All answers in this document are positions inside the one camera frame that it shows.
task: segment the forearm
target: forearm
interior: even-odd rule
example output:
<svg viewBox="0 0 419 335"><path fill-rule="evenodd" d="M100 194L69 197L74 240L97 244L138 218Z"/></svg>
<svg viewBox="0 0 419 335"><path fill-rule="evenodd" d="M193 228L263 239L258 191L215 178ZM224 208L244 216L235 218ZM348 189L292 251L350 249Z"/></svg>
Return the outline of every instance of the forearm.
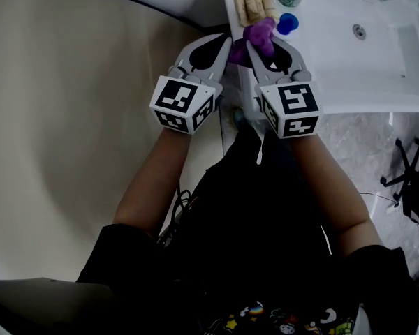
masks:
<svg viewBox="0 0 419 335"><path fill-rule="evenodd" d="M319 136L291 140L293 155L343 253L380 244L362 196Z"/></svg>
<svg viewBox="0 0 419 335"><path fill-rule="evenodd" d="M174 197L191 136L164 129L124 194L113 223L132 225L157 239Z"/></svg>

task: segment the white sink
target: white sink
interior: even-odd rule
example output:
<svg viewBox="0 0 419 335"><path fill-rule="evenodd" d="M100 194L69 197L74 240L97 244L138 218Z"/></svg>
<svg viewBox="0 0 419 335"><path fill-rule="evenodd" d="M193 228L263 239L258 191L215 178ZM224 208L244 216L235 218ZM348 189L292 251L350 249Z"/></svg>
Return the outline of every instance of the white sink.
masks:
<svg viewBox="0 0 419 335"><path fill-rule="evenodd" d="M242 28L230 3L226 0L236 39ZM287 41L317 81L326 114L419 111L418 1L303 0L293 10L277 8L300 20ZM365 39L353 33L355 25ZM240 74L247 116L263 119L253 100L253 73L240 68Z"/></svg>

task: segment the blue bottle cap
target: blue bottle cap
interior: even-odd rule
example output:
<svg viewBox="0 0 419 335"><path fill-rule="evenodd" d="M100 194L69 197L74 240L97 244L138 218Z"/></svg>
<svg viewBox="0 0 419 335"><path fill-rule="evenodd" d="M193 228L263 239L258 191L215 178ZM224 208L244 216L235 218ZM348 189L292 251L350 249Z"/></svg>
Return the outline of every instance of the blue bottle cap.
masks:
<svg viewBox="0 0 419 335"><path fill-rule="evenodd" d="M300 25L297 17L293 14L282 14L279 18L277 30L281 35L288 35L293 30L296 30Z"/></svg>

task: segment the marble floor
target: marble floor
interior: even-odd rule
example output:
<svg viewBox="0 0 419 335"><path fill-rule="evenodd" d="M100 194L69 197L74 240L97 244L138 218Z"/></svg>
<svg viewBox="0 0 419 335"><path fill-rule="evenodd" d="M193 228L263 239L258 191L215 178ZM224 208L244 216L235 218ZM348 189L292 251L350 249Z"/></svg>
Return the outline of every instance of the marble floor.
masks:
<svg viewBox="0 0 419 335"><path fill-rule="evenodd" d="M224 76L222 83L224 90L220 111L225 153L237 132L231 113L240 105L240 90L232 71L228 71L228 77ZM265 123L253 122L261 137ZM419 113L325 115L318 134L362 194L385 246L402 247L411 275L417 276L419 226L403 215L402 204L395 207L392 200L392 194L398 192L402 185L384 188L380 178L385 176L390 180L403 173L402 157L395 146L397 138L402 141L409 161L413 159L417 149L414 137L419 138Z"/></svg>

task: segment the purple toy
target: purple toy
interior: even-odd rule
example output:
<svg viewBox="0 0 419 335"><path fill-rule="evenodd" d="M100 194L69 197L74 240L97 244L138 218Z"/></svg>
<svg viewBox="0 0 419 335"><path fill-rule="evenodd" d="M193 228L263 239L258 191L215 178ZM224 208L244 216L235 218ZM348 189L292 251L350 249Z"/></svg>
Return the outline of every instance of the purple toy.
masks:
<svg viewBox="0 0 419 335"><path fill-rule="evenodd" d="M257 47L264 56L273 57L274 48L270 39L273 37L272 32L275 24L271 17L266 17L255 25L247 26L244 29L244 37L235 41L228 57L228 62L244 67L253 67L247 50L247 41L250 41L253 46Z"/></svg>

